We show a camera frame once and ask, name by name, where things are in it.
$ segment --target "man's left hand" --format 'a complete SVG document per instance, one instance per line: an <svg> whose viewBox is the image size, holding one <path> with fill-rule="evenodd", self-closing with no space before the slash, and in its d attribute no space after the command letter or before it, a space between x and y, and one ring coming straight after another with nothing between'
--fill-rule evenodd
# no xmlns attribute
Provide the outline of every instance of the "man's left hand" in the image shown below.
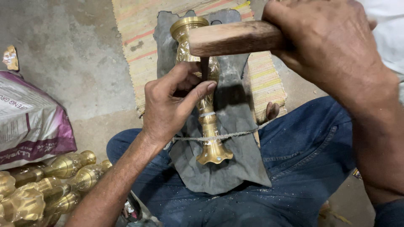
<svg viewBox="0 0 404 227"><path fill-rule="evenodd" d="M184 126L197 102L215 90L217 83L201 83L194 74L198 71L199 62L180 62L165 76L145 85L142 133L153 143L167 144ZM175 97L174 92L181 90L189 93L184 98Z"/></svg>

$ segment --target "blue jeans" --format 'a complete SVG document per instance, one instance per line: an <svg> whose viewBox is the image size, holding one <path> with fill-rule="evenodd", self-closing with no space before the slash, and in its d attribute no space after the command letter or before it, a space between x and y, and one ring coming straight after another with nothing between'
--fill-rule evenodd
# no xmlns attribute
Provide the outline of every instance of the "blue jeans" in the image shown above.
<svg viewBox="0 0 404 227"><path fill-rule="evenodd" d="M112 163L140 131L109 141ZM331 97L314 99L268 124L259 138L271 188L246 181L216 196L192 192L163 150L132 190L165 226L317 226L321 205L355 167L348 113Z"/></svg>

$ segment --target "person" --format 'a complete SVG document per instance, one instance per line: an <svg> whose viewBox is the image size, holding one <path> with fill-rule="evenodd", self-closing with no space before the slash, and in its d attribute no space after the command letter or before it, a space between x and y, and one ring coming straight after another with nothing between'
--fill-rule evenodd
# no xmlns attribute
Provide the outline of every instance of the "person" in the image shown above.
<svg viewBox="0 0 404 227"><path fill-rule="evenodd" d="M163 148L216 87L192 74L198 63L180 63L146 84L143 129L111 139L107 153L115 164L67 227L115 225L131 187L165 226L316 226L321 205L355 166L375 225L404 226L404 110L398 79L376 50L375 24L352 0L269 1L262 19L295 47L273 54L330 95L259 131L272 187L244 182L221 195L196 193L168 165ZM185 98L173 96L194 85Z"/></svg>

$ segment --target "brass vase part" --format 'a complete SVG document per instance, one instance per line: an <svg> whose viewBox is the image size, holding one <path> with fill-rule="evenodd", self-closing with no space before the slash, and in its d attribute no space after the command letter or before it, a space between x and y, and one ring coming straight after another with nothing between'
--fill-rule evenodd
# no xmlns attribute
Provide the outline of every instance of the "brass vase part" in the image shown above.
<svg viewBox="0 0 404 227"><path fill-rule="evenodd" d="M4 218L0 218L0 226L1 227L15 227L15 225L13 223L6 221Z"/></svg>
<svg viewBox="0 0 404 227"><path fill-rule="evenodd" d="M111 166L112 164L108 160L101 164L85 166L68 183L72 186L72 190L89 191Z"/></svg>
<svg viewBox="0 0 404 227"><path fill-rule="evenodd" d="M55 188L58 185L61 185L62 181L56 177L47 177L43 178L39 182L31 182L24 186L19 187L20 190L26 190L29 188L35 188L37 191L43 192L46 190L50 190Z"/></svg>
<svg viewBox="0 0 404 227"><path fill-rule="evenodd" d="M0 171L0 201L15 191L15 178L7 171Z"/></svg>
<svg viewBox="0 0 404 227"><path fill-rule="evenodd" d="M16 175L16 174L19 174L19 173L29 172L29 171L32 171L34 169L42 170L45 167L46 167L46 164L43 163L43 162L33 162L33 163L25 164L23 166L8 169L7 171L11 175Z"/></svg>
<svg viewBox="0 0 404 227"><path fill-rule="evenodd" d="M44 195L33 188L15 190L0 203L0 218L8 222L17 220L37 220L42 217L45 208Z"/></svg>
<svg viewBox="0 0 404 227"><path fill-rule="evenodd" d="M92 151L83 151L80 154L67 153L57 157L50 166L43 169L45 177L67 179L74 176L79 169L86 165L95 164L97 158Z"/></svg>
<svg viewBox="0 0 404 227"><path fill-rule="evenodd" d="M28 172L15 174L13 177L15 178L15 187L19 188L30 182L38 182L42 180L44 178L44 172L40 169L34 168Z"/></svg>
<svg viewBox="0 0 404 227"><path fill-rule="evenodd" d="M27 220L18 220L13 222L14 226L7 226L7 227L54 227L57 221L60 219L61 213L57 214L48 214L45 215L42 219L38 219L36 221L27 221Z"/></svg>
<svg viewBox="0 0 404 227"><path fill-rule="evenodd" d="M81 196L78 192L72 191L66 196L63 196L45 208L45 216L51 214L67 214L73 211L80 203Z"/></svg>
<svg viewBox="0 0 404 227"><path fill-rule="evenodd" d="M50 204L51 202L61 198L69 194L72 191L72 187L68 183L62 183L51 190L45 190L42 193L44 194L44 201L46 204Z"/></svg>
<svg viewBox="0 0 404 227"><path fill-rule="evenodd" d="M171 36L178 41L177 57L175 63L180 61L200 61L200 57L189 53L188 32L197 27L208 26L209 22L203 17L186 17L175 22L171 28ZM208 80L219 81L220 66L216 57L209 58ZM202 125L203 137L214 137L219 135L216 125L216 113L213 110L213 94L207 95L203 100L196 104L199 111L198 121ZM216 164L224 159L232 159L233 152L223 145L219 139L203 142L202 153L196 157L200 164L208 162Z"/></svg>

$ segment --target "bare foot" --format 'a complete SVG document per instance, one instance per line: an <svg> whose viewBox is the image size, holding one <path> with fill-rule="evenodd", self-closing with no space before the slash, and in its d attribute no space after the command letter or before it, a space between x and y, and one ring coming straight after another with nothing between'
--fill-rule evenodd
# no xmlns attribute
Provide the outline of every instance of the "bare foot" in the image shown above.
<svg viewBox="0 0 404 227"><path fill-rule="evenodd" d="M278 116L278 114L279 114L279 104L277 104L277 103L272 104L272 102L268 102L267 111L266 111L266 115L267 115L266 121L270 121L270 120L276 118L276 116Z"/></svg>

